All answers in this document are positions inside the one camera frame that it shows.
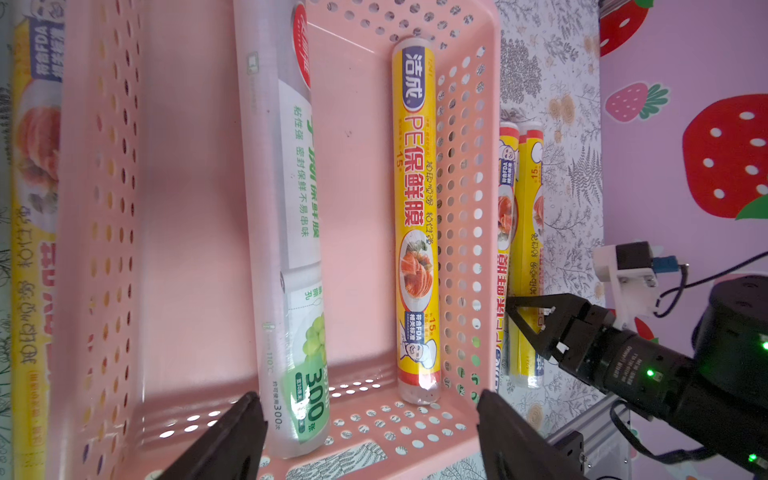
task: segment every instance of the transparent cling film roll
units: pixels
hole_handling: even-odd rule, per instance
[[[330,427],[308,24],[296,0],[234,10],[260,398],[290,458]]]

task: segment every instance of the strawberry pattern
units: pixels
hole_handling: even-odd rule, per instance
[[[717,217],[768,218],[768,94],[724,98],[683,133],[688,187]]]
[[[628,122],[640,117],[647,120],[659,113],[660,107],[667,104],[669,88],[661,84],[648,87],[643,82],[633,83],[612,94],[605,101],[605,111],[616,121]]]
[[[630,0],[601,18],[600,56],[608,55],[629,40],[643,24],[652,6],[653,0]]]

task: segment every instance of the salmon image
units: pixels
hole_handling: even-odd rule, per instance
[[[34,107],[24,113],[16,131],[16,147],[28,160],[22,168],[33,170],[39,177],[47,175],[58,182],[60,125],[61,111],[58,108]]]
[[[533,203],[533,219],[540,228],[544,228],[544,195]]]
[[[409,243],[406,254],[400,260],[400,273],[406,291],[413,298],[421,298],[432,291],[432,263],[426,255],[424,242]]]
[[[509,197],[498,198],[498,229],[509,237],[512,230],[512,200]]]

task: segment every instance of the plate of food image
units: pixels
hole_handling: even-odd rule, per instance
[[[422,312],[429,305],[435,282],[435,258],[423,232],[411,230],[406,234],[399,260],[402,301],[409,312]]]

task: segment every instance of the pink plastic basket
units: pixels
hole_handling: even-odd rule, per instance
[[[494,382],[498,14],[307,8],[334,426],[260,476],[376,442],[388,458],[349,478],[421,478],[478,450],[472,398]],[[48,478],[143,479],[257,387],[232,5],[89,0],[67,17]],[[439,76],[445,385],[422,408],[400,406],[394,368],[389,62],[410,35],[434,39]]]

